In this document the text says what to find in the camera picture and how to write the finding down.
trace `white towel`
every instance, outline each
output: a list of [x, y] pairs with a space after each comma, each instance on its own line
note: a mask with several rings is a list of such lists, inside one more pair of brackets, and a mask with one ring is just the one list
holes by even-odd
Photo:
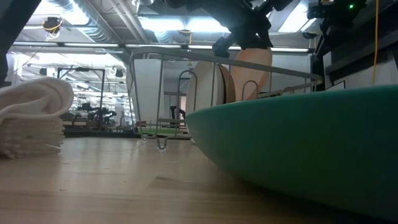
[[51, 119], [73, 103], [72, 86], [56, 78], [40, 78], [0, 88], [0, 124], [4, 119]]
[[59, 116], [73, 97], [70, 84], [56, 78], [0, 89], [0, 154], [22, 158], [60, 152], [64, 128]]

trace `wooden tabletop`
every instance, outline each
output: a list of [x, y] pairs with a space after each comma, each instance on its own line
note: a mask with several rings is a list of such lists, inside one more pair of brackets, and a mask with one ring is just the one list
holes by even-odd
[[191, 141], [66, 139], [59, 155], [0, 159], [1, 223], [365, 223], [255, 187]]

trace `dish rack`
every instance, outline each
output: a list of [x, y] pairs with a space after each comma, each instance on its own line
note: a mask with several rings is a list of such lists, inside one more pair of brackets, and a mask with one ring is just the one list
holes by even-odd
[[[144, 133], [142, 130], [142, 120], [141, 120], [141, 112], [140, 112], [140, 107], [139, 107], [139, 95], [138, 95], [138, 89], [137, 89], [137, 79], [136, 79], [136, 66], [135, 66], [135, 59], [138, 58], [142, 58], [142, 56], [145, 55], [149, 55], [149, 54], [157, 54], [160, 55], [160, 59], [161, 59], [161, 66], [160, 66], [160, 80], [159, 80], [159, 89], [158, 89], [158, 98], [157, 98], [157, 116], [156, 116], [156, 122], [155, 124], [146, 124], [149, 125], [150, 127], [155, 126], [155, 134], [151, 134], [151, 133]], [[191, 136], [189, 134], [179, 134], [178, 131], [181, 127], [185, 127], [185, 120], [183, 119], [162, 119], [159, 116], [159, 112], [160, 112], [160, 99], [161, 99], [161, 93], [162, 93], [162, 80], [163, 80], [163, 75], [164, 75], [164, 61], [165, 61], [165, 56], [169, 56], [169, 57], [180, 57], [180, 58], [187, 58], [189, 60], [197, 60], [197, 61], [205, 61], [205, 62], [212, 62], [214, 68], [217, 66], [217, 64], [221, 64], [221, 65], [226, 65], [229, 67], [229, 76], [231, 76], [231, 68], [232, 66], [234, 67], [243, 67], [243, 68], [249, 68], [249, 69], [253, 69], [253, 70], [260, 70], [260, 71], [264, 71], [264, 72], [269, 72], [269, 89], [268, 92], [266, 93], [260, 93], [259, 90], [259, 86], [258, 84], [253, 81], [253, 80], [248, 80], [244, 86], [243, 86], [243, 90], [242, 90], [242, 99], [244, 98], [244, 91], [245, 91], [245, 87], [247, 84], [249, 83], [253, 83], [256, 86], [257, 89], [257, 98], [269, 98], [269, 97], [273, 97], [273, 96], [280, 96], [283, 95], [283, 93], [290, 93], [290, 94], [294, 94], [297, 90], [303, 90], [304, 89], [304, 93], [307, 92], [313, 92], [316, 91], [316, 87], [318, 82], [322, 82], [323, 81], [323, 77], [320, 75], [316, 75], [316, 74], [312, 74], [312, 73], [305, 73], [305, 72], [298, 72], [295, 70], [289, 70], [289, 69], [285, 69], [285, 68], [278, 68], [278, 67], [272, 67], [272, 66], [266, 66], [266, 65], [259, 65], [259, 64], [255, 64], [255, 63], [249, 63], [249, 62], [243, 62], [243, 61], [238, 61], [238, 60], [231, 60], [228, 58], [223, 58], [223, 57], [215, 57], [215, 56], [211, 56], [211, 55], [204, 55], [204, 54], [198, 54], [198, 53], [194, 53], [194, 52], [189, 52], [186, 50], [175, 50], [175, 49], [167, 49], [164, 47], [140, 47], [137, 49], [134, 49], [133, 54], [131, 55], [130, 58], [130, 65], [129, 65], [129, 74], [132, 78], [132, 82], [130, 84], [130, 86], [127, 85], [127, 90], [129, 92], [129, 103], [130, 103], [130, 110], [131, 110], [131, 114], [133, 114], [133, 109], [131, 106], [131, 90], [133, 88], [134, 85], [134, 94], [136, 96], [136, 107], [134, 108], [134, 111], [136, 111], [136, 115], [137, 115], [137, 119], [136, 119], [136, 123], [138, 124], [138, 129], [139, 129], [139, 133], [141, 134], [141, 138], [144, 142], [146, 142], [148, 139], [156, 139], [157, 140], [157, 147], [159, 150], [164, 151], [166, 150], [167, 147], [167, 140], [169, 139], [191, 139]], [[179, 79], [178, 79], [178, 86], [177, 86], [177, 109], [179, 110], [179, 105], [180, 105], [180, 96], [182, 96], [183, 94], [180, 91], [180, 84], [181, 84], [181, 80], [184, 74], [189, 73], [191, 74], [193, 77], [195, 77], [195, 81], [196, 81], [196, 88], [195, 88], [195, 96], [194, 96], [194, 106], [193, 106], [193, 110], [195, 111], [195, 106], [196, 106], [196, 99], [197, 99], [197, 81], [198, 81], [198, 74], [196, 74], [194, 71], [191, 70], [184, 70], [181, 71]], [[274, 90], [272, 91], [272, 74], [273, 73], [278, 73], [278, 74], [283, 74], [283, 75], [290, 75], [293, 77], [300, 77], [303, 78], [303, 85], [297, 85], [297, 86], [287, 86], [281, 90]], [[212, 85], [212, 94], [211, 94], [211, 102], [213, 102], [213, 95], [214, 95], [214, 81], [215, 81], [215, 69], [213, 69], [213, 85]], [[227, 90], [229, 90], [229, 79], [228, 81], [226, 81], [225, 83], [225, 87]], [[159, 135], [159, 128], [161, 128], [162, 123], [169, 123], [169, 129], [173, 129], [174, 133], [173, 134], [169, 134], [168, 136], [166, 136], [164, 138], [163, 143], [161, 142], [161, 138]]]

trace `ceiling light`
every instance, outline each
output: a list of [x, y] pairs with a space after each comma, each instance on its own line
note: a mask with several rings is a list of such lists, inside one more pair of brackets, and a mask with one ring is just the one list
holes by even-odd
[[182, 30], [185, 28], [180, 19], [161, 19], [161, 18], [148, 18], [139, 17], [143, 29], [151, 30], [154, 32], [168, 31], [168, 30]]
[[192, 50], [211, 50], [212, 48], [211, 45], [188, 45], [188, 49]]
[[[91, 80], [67, 80], [68, 83], [102, 83], [101, 81], [91, 81]], [[117, 81], [105, 81], [106, 84], [125, 84], [124, 82]]]
[[126, 44], [127, 48], [138, 48], [138, 47], [164, 47], [167, 49], [181, 49], [181, 45], [174, 44]]
[[307, 21], [307, 23], [300, 29], [301, 31], [305, 31], [310, 27], [311, 24], [313, 24], [316, 21], [317, 18], [313, 18]]
[[111, 47], [111, 48], [117, 48], [119, 47], [118, 44], [96, 44], [96, 43], [64, 43], [66, 47], [98, 47], [98, 48], [104, 48], [104, 47]]
[[299, 3], [285, 20], [279, 32], [297, 32], [307, 21], [307, 7]]
[[287, 47], [271, 47], [273, 52], [292, 52], [292, 53], [308, 53], [309, 49], [287, 48]]
[[29, 42], [29, 41], [15, 41], [14, 46], [28, 46], [28, 47], [56, 47], [57, 43], [51, 42]]
[[187, 29], [193, 32], [227, 32], [230, 31], [223, 27], [217, 20], [208, 17], [197, 17], [190, 19]]

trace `green bowl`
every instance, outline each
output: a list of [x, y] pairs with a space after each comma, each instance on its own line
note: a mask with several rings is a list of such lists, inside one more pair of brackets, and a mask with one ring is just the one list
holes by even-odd
[[398, 86], [252, 100], [187, 117], [220, 168], [269, 189], [398, 221]]

